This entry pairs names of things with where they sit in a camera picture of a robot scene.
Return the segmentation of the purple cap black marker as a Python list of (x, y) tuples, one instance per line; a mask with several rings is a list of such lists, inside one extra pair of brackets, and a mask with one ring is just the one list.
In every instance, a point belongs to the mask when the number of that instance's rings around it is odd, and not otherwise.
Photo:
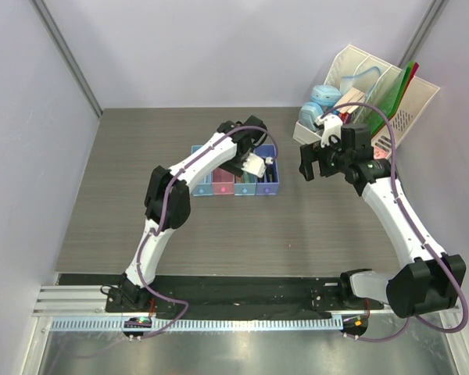
[(267, 179), (267, 183), (275, 183), (276, 182), (276, 176), (275, 176), (274, 166), (273, 165), (267, 165), (266, 179)]

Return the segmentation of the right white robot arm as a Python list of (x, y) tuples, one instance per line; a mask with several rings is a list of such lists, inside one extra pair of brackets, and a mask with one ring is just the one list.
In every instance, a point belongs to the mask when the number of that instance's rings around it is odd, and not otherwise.
[(375, 158), (368, 126), (343, 124), (331, 115), (317, 128), (318, 140), (300, 147), (300, 173), (313, 180), (316, 163), (322, 177), (343, 174), (381, 222), (400, 264), (392, 276), (373, 270), (342, 273), (340, 304), (353, 309), (368, 298), (389, 305), (400, 318), (453, 308), (466, 264), (461, 256), (448, 255), (417, 218), (391, 163)]

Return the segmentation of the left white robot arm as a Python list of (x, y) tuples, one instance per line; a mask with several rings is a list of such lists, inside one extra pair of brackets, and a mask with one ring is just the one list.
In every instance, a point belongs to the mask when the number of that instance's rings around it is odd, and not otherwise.
[(121, 275), (113, 297), (124, 309), (145, 310), (154, 294), (150, 284), (167, 242), (191, 214), (191, 192), (208, 174), (221, 168), (234, 175), (262, 177), (266, 160), (254, 153), (268, 135), (256, 116), (245, 122), (222, 123), (213, 136), (186, 159), (169, 168), (157, 166), (146, 191), (145, 225), (131, 264)]

